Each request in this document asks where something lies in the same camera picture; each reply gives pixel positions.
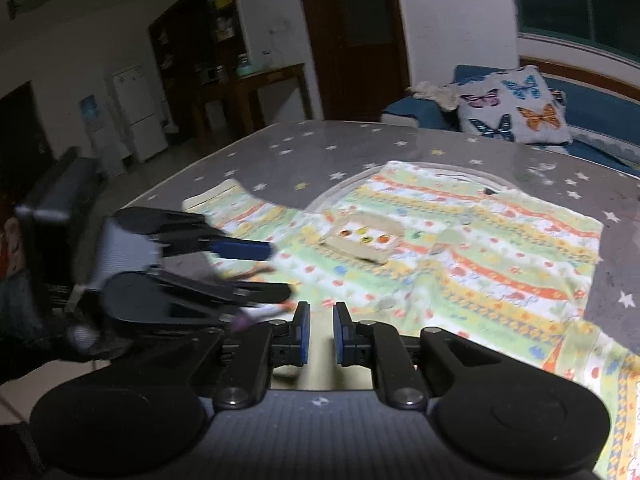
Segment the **dark wooden door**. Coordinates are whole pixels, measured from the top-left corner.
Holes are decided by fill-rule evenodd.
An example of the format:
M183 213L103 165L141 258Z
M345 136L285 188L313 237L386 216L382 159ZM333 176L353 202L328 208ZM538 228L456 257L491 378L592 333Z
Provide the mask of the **dark wooden door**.
M375 120L402 99L409 63L399 0L302 0L322 113Z

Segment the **butterfly print pillow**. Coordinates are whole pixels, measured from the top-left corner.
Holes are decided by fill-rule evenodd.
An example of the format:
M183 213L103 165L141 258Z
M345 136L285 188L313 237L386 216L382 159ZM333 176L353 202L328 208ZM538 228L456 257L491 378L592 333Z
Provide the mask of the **butterfly print pillow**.
M465 133L523 144L572 142L561 105L533 65L466 77L457 86Z

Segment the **grey star-patterned table cover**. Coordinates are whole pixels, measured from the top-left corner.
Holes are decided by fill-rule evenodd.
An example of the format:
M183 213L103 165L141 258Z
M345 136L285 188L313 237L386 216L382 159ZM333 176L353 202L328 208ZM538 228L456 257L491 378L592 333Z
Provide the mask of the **grey star-patterned table cover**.
M601 260L585 318L639 349L638 179L525 144L365 122L285 122L212 154L191 143L172 148L108 182L94 211L107 216L128 204L177 209L228 178L264 200L304 209L333 185L390 160L483 171L601 221Z

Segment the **dark bookshelf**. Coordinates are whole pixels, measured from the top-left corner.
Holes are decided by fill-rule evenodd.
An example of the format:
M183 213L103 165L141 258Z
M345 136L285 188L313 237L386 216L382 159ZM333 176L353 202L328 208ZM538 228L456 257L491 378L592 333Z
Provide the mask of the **dark bookshelf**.
M206 130L206 105L236 78L247 52L236 0L177 0L148 28L172 122Z

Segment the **blue corner sofa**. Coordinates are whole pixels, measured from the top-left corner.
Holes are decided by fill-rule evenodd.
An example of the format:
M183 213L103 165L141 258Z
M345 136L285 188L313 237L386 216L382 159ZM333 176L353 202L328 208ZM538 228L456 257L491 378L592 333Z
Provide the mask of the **blue corner sofa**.
M547 76L537 65L459 65L450 84L419 82L381 120L527 144L639 174L639 103Z

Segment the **white refrigerator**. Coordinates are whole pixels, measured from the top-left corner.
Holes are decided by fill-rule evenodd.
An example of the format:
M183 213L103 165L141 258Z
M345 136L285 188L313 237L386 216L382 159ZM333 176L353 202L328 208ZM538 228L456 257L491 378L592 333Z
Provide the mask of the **white refrigerator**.
M155 101L141 66L112 75L115 99L124 120L126 139L139 162L146 162L168 148L156 112Z

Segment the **colourful patterned children's shirt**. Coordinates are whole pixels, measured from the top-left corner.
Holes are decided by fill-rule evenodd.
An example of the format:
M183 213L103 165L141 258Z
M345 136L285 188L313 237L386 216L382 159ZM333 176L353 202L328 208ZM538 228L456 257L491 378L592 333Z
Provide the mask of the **colourful patterned children's shirt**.
M466 171L392 160L331 203L302 211L227 180L182 208L224 232L265 240L265 263L210 257L226 278L288 283L321 313L415 335L439 326L578 382L604 401L605 479L639 474L639 222L617 177L568 209Z

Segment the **cream cloth on sofa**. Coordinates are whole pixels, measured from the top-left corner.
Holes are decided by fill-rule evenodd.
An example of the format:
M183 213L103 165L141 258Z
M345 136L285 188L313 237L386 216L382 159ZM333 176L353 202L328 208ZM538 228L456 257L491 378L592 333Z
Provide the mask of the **cream cloth on sofa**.
M419 81L407 88L409 96L423 101L433 101L444 112L453 112L460 104L460 90L456 84L432 84Z

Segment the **dark green window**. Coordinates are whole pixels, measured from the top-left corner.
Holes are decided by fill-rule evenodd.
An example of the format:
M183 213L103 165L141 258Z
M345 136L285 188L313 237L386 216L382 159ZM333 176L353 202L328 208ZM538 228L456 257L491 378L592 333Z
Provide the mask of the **dark green window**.
M518 30L639 59L639 0L515 0Z

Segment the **dark wooden side table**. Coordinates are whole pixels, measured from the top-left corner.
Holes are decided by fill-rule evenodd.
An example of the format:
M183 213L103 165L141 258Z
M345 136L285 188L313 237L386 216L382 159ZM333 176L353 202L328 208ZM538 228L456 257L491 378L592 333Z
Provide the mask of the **dark wooden side table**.
M302 102L304 118L314 119L305 64L296 63L268 68L268 70L239 76L232 81L231 90L239 113L241 136L248 136L267 125L264 104L276 102L277 99L272 95L282 96L286 84L289 86L295 84Z

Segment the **water dispenser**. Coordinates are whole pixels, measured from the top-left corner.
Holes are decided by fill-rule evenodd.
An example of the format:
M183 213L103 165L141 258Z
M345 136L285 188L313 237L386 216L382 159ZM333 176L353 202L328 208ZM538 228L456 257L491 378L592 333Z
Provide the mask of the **water dispenser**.
M82 98L78 105L93 155L96 156L107 177L110 179L118 177L125 168L115 142L113 129L108 124L103 107L94 94Z

